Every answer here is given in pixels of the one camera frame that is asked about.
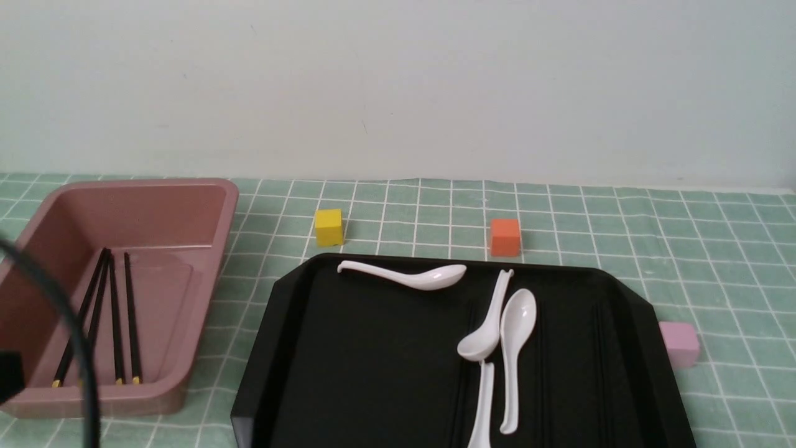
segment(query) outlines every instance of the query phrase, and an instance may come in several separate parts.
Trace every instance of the pink cube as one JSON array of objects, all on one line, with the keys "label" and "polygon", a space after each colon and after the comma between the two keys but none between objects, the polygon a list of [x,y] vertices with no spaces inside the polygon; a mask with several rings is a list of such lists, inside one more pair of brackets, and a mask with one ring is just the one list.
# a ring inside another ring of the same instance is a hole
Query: pink cube
[{"label": "pink cube", "polygon": [[672,368],[692,367],[699,358],[697,331],[685,322],[661,322],[661,334]]}]

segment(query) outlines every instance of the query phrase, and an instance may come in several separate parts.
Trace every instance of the white ceramic spoon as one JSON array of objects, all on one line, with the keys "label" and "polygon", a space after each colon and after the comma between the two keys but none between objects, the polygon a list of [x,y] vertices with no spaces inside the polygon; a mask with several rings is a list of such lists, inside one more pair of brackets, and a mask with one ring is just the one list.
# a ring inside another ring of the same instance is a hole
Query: white ceramic spoon
[{"label": "white ceramic spoon", "polygon": [[500,310],[503,307],[505,290],[509,286],[509,279],[514,275],[514,269],[501,271],[495,282],[495,290],[492,293],[490,309],[486,313],[484,322],[477,330],[462,339],[456,351],[465,360],[481,361],[491,355],[500,341]]},{"label": "white ceramic spoon", "polygon": [[467,448],[490,448],[490,420],[492,419],[492,390],[495,366],[481,361],[481,383],[478,386],[478,407]]},{"label": "white ceramic spoon", "polygon": [[505,412],[500,425],[502,434],[512,434],[520,420],[517,358],[537,324],[537,299],[527,289],[518,289],[505,304],[500,323],[503,370],[505,371]]},{"label": "white ceramic spoon", "polygon": [[343,269],[369,273],[370,275],[386,278],[395,283],[400,283],[409,288],[420,289],[421,291],[433,291],[435,289],[447,288],[461,280],[464,276],[464,272],[467,270],[467,266],[448,265],[424,273],[407,274],[379,268],[373,265],[366,265],[359,261],[345,260],[341,261],[340,265],[338,265],[338,272],[342,272]]}]

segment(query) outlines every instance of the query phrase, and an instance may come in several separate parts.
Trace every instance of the wooden block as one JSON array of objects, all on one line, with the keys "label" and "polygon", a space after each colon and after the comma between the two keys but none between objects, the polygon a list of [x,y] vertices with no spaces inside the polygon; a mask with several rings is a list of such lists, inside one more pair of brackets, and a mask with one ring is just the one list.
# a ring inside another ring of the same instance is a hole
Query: wooden block
[{"label": "wooden block", "polygon": [[520,256],[520,222],[516,219],[493,219],[490,250],[493,257]]},{"label": "wooden block", "polygon": [[315,241],[320,247],[343,243],[343,212],[340,209],[315,211]]},{"label": "wooden block", "polygon": [[661,335],[672,368],[689,368],[699,358],[699,338],[691,324],[685,322],[661,322]]}]

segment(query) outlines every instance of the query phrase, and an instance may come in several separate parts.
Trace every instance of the green grid tablecloth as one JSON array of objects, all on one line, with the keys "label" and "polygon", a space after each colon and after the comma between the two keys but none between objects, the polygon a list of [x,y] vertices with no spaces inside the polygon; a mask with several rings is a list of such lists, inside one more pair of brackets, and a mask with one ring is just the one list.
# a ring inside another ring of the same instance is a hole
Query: green grid tablecloth
[{"label": "green grid tablecloth", "polygon": [[[15,238],[62,183],[120,176],[0,174],[0,233]],[[229,410],[271,287],[327,249],[318,208],[341,208],[333,252],[489,259],[486,223],[519,218],[521,260],[614,274],[660,320],[696,326],[694,368],[676,372],[698,446],[796,446],[796,195],[410,179],[233,179],[240,188],[223,273],[185,409],[105,419],[103,446],[233,447]],[[0,413],[0,447],[77,446],[79,420]]]}]

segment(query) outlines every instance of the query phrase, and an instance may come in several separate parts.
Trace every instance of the black chopstick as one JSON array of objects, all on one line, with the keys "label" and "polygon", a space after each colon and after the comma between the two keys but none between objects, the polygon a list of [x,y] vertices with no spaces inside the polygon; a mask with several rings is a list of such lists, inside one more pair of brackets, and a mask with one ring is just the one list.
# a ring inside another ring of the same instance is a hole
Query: black chopstick
[{"label": "black chopstick", "polygon": [[94,311],[92,312],[92,321],[88,326],[88,347],[94,352],[94,347],[97,345],[97,332],[100,330],[100,317],[102,316],[102,302],[105,298],[105,284],[107,283],[107,268],[110,265],[106,261],[102,269],[102,277],[99,279],[99,288],[97,289],[97,298],[94,302]]},{"label": "black chopstick", "polygon": [[124,384],[124,354],[122,353],[122,326],[119,323],[119,290],[116,288],[116,263],[111,253],[107,258],[111,278],[111,322],[113,323],[113,365],[116,384]]},{"label": "black chopstick", "polygon": [[133,297],[133,277],[130,272],[130,254],[124,253],[124,279],[127,282],[127,326],[130,331],[130,366],[133,384],[143,382],[141,375],[141,352],[139,351],[139,330],[135,323],[135,298]]},{"label": "black chopstick", "polygon": [[[86,293],[83,296],[83,303],[80,304],[80,311],[78,312],[77,318],[80,321],[80,324],[83,325],[86,321],[86,315],[88,315],[88,308],[91,306],[92,298],[94,297],[94,290],[97,286],[97,281],[100,279],[100,273],[102,272],[103,267],[105,266],[105,261],[110,253],[110,250],[107,248],[103,248],[99,252],[99,259],[97,259],[97,265],[94,267],[94,273],[92,274],[92,279],[88,282],[88,288],[86,289]],[[72,345],[67,342],[66,348],[64,348],[64,354],[60,357],[60,362],[58,363],[58,369],[56,370],[55,376],[53,377],[53,387],[61,387],[64,385],[64,378],[66,377],[66,373],[69,370],[69,365],[72,364],[72,357],[74,356],[74,352],[72,351]]]}]

